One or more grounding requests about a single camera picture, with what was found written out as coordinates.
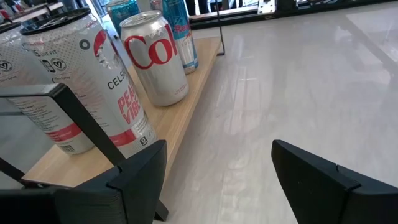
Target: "black stand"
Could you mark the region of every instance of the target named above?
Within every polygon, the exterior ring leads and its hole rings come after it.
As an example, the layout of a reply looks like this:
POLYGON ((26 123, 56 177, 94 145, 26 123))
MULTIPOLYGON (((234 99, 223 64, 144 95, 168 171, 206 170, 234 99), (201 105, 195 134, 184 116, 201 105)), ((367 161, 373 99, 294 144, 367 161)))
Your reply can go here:
POLYGON ((156 205, 156 213, 154 220, 166 222, 167 215, 169 215, 169 211, 167 210, 166 206, 159 200, 156 205))
POLYGON ((223 29, 221 28, 220 10, 218 9, 218 0, 216 0, 216 10, 217 10, 218 27, 220 28, 221 44, 223 46, 223 51, 218 53, 217 56, 222 56, 225 55, 225 46, 224 46, 223 29))
MULTIPOLYGON (((118 165, 126 158, 121 154, 110 138, 105 134, 99 124, 94 120, 86 108, 80 103, 73 92, 62 83, 49 85, 30 85, 0 88, 0 98, 17 97, 48 97, 51 98, 59 107, 66 112, 74 123, 87 135, 95 146, 106 156, 114 165, 118 165)), ((37 187, 37 183, 22 180, 25 175, 22 171, 12 166, 10 163, 0 160, 1 171, 9 175, 14 180, 24 184, 26 187, 37 187)), ((169 211, 161 201, 158 201, 155 217, 166 221, 169 211)))

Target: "blue can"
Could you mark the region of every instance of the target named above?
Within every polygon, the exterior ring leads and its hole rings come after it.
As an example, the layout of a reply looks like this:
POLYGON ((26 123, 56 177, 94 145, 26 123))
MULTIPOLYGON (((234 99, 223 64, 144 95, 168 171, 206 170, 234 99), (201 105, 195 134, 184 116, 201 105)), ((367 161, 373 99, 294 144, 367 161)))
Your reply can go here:
POLYGON ((195 71, 198 67, 197 51, 183 0, 163 0, 163 16, 172 28, 185 74, 195 71))
POLYGON ((106 11, 108 12, 116 32, 121 33, 120 23, 140 13, 136 0, 116 0, 105 5, 106 11))

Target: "aluminum can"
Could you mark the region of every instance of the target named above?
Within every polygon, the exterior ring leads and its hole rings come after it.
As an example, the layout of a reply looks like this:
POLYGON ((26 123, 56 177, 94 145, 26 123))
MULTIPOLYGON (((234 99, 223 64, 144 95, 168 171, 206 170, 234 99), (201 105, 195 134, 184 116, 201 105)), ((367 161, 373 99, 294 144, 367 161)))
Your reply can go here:
POLYGON ((160 11, 142 12, 121 23, 121 39, 147 92, 157 106, 172 105, 189 87, 173 35, 160 11))
MULTIPOLYGON (((38 68, 29 62, 27 52, 21 46, 21 23, 0 27, 0 86, 21 86, 51 83, 40 77, 38 68)), ((68 154, 86 152, 94 144, 67 114, 47 97, 10 98, 36 126, 60 149, 68 154)))
POLYGON ((121 33, 120 23, 130 16, 140 13, 136 0, 115 0, 105 5, 116 32, 121 33))
POLYGON ((150 9, 159 10, 163 12, 163 1, 162 0, 149 0, 150 9))
POLYGON ((198 59, 184 1, 163 0, 163 16, 172 28, 185 74, 192 73, 198 67, 198 59))
POLYGON ((125 157, 155 142, 131 79, 89 9, 36 22, 21 34, 41 72, 69 86, 125 157))

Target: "white floor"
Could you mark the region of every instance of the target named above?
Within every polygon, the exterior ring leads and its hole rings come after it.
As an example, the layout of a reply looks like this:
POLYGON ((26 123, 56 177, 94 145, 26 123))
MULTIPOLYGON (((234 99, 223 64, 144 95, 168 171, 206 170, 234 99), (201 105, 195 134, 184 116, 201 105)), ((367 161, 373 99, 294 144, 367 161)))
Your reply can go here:
MULTIPOLYGON (((167 223, 296 223, 273 139, 398 186, 398 2, 223 30, 161 195, 167 223)), ((24 119, 0 117, 0 157, 28 169, 51 143, 24 119)))

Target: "wooden board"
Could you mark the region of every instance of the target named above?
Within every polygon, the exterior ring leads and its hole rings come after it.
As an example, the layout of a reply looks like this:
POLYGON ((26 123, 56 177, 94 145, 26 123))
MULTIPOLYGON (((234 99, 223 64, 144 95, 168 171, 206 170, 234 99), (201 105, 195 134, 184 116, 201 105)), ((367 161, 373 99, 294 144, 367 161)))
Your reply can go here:
MULTIPOLYGON (((195 40, 199 67, 195 72, 187 75, 190 88, 188 95, 182 101, 172 106, 159 107, 152 105, 134 69, 129 69, 129 73, 136 84, 139 99, 156 130, 158 138, 167 141, 166 178, 207 77, 213 67, 220 43, 219 37, 195 40)), ((110 168, 112 168, 112 164, 97 148, 80 155, 68 156, 58 146, 54 145, 26 173, 23 179, 45 184, 74 187, 102 174, 110 168)))

